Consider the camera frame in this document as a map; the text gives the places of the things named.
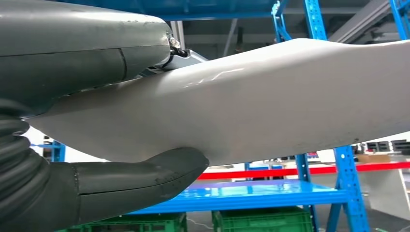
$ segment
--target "blue upright post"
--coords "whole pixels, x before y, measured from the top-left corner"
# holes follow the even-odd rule
[[[65,160],[65,145],[55,141],[52,145],[51,161],[52,162],[64,162]]]
[[[310,37],[327,40],[318,0],[305,0],[305,15]]]
[[[337,166],[338,185],[348,192],[349,201],[343,204],[351,232],[369,232],[366,208],[354,165],[353,149],[343,146],[334,149]]]
[[[340,189],[339,178],[337,178],[336,180],[335,189]],[[327,225],[326,225],[326,232],[336,232],[341,208],[342,208],[342,204],[339,204],[339,203],[332,204],[332,206],[330,207],[330,213],[329,213],[329,217],[327,219]]]
[[[397,31],[402,40],[410,38],[409,10],[410,0],[390,0],[393,17],[397,25]]]
[[[310,171],[309,171],[309,164],[308,158],[306,154],[300,154],[296,156],[296,165],[297,165],[297,175],[299,176],[299,180],[304,180],[310,182]],[[319,231],[319,221],[316,214],[316,208],[314,205],[304,205],[303,208],[310,212],[310,216],[312,218],[313,229],[314,231]]]
[[[273,25],[275,26],[276,42],[284,42],[286,40],[291,40],[291,36],[286,30],[285,18],[283,16],[283,10],[286,7],[288,0],[283,0],[282,2],[277,1],[272,7],[272,19]]]

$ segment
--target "white wall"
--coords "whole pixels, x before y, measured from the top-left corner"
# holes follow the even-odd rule
[[[31,144],[35,144],[35,145],[44,144],[44,134],[41,131],[33,127],[30,127],[30,129],[25,134],[23,134],[23,136],[27,137],[30,140]],[[31,148],[33,148],[33,150],[37,152],[38,154],[40,154],[41,156],[43,155],[43,148],[37,147],[37,146],[33,146]]]
[[[76,162],[107,162],[105,159],[100,159],[94,156],[90,156],[81,151],[77,151],[74,148],[66,146],[65,148],[65,162],[76,163]]]

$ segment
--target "metal rod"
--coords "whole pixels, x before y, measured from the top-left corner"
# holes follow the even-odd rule
[[[229,45],[231,44],[232,36],[234,35],[234,31],[236,28],[236,24],[238,23],[238,19],[232,19],[231,28],[229,29],[228,39],[226,40],[225,48],[223,50],[222,57],[225,57],[228,54]]]

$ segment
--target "cable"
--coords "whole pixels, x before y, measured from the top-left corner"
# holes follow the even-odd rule
[[[209,230],[213,230],[213,229],[214,229],[214,228],[212,228],[212,227],[210,227],[210,226],[207,226],[207,225],[205,225],[205,224],[197,223],[196,221],[194,221],[194,220],[192,220],[192,219],[190,219],[190,218],[187,218],[187,220],[190,221],[190,222],[192,222],[192,223],[195,224],[195,225],[203,226],[203,227],[205,227],[205,228],[207,228],[207,229],[209,229]]]

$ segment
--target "metal bracket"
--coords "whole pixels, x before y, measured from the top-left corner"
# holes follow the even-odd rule
[[[408,40],[410,38],[410,0],[390,0],[390,5],[400,38]]]

